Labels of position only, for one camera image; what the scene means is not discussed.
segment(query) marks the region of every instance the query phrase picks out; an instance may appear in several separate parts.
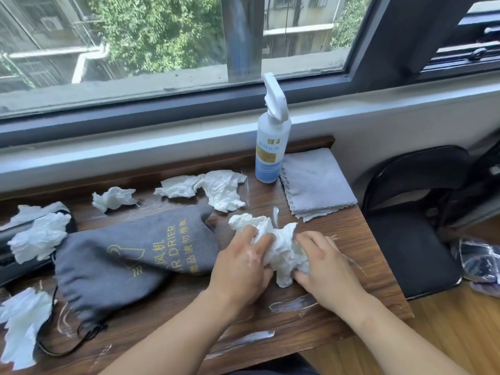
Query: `gray drawstring bag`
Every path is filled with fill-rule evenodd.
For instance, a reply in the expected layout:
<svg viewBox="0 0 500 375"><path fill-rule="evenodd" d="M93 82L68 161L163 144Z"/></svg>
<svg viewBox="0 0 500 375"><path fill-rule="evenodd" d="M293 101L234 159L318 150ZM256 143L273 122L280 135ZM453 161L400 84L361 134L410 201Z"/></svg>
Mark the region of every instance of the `gray drawstring bag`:
<svg viewBox="0 0 500 375"><path fill-rule="evenodd" d="M210 272L218 253L206 222L213 210L208 204L189 205L68 234L55 256L62 295L91 328L149 295L172 272Z"/></svg>

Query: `blue label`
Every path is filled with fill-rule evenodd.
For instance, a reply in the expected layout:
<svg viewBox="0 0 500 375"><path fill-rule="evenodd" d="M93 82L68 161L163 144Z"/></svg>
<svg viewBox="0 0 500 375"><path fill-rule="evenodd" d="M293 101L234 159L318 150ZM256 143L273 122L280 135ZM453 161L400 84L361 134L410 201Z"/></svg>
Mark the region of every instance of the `blue label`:
<svg viewBox="0 0 500 375"><path fill-rule="evenodd" d="M279 171L281 170L281 160L278 163L264 163L255 158L255 176L263 183L275 182L279 177Z"/></svg>

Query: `white plastic bottle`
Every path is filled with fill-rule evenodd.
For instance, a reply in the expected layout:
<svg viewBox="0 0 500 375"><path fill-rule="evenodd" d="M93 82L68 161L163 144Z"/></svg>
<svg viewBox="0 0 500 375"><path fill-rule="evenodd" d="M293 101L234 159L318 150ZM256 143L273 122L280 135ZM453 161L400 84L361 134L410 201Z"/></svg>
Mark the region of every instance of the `white plastic bottle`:
<svg viewBox="0 0 500 375"><path fill-rule="evenodd" d="M284 93L271 72L264 74L264 84L267 112L259 117L257 124L255 176L262 183L272 183L281 170L291 120Z"/></svg>

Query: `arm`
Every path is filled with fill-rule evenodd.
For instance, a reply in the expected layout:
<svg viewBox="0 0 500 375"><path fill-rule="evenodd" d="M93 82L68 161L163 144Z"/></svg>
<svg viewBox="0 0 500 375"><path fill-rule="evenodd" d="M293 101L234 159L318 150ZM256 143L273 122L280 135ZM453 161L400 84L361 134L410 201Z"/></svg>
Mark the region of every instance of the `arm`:
<svg viewBox="0 0 500 375"><path fill-rule="evenodd" d="M297 242L309 259L309 275L296 271L297 282L354 330L386 375L468 375L363 290L329 237L305 232Z"/></svg>
<svg viewBox="0 0 500 375"><path fill-rule="evenodd" d="M221 251L210 285L178 315L115 360L101 375L193 375L241 310L267 288L272 270L262 262L274 235L251 245L248 226Z"/></svg>

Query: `air conditioner unit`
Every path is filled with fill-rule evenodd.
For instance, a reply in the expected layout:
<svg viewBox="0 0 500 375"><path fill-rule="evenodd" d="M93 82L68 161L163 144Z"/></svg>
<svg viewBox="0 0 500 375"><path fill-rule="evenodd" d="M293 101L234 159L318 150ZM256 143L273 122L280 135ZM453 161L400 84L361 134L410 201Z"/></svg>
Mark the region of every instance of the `air conditioner unit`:
<svg viewBox="0 0 500 375"><path fill-rule="evenodd" d="M48 31L64 30L63 24L57 17L42 17L40 21Z"/></svg>

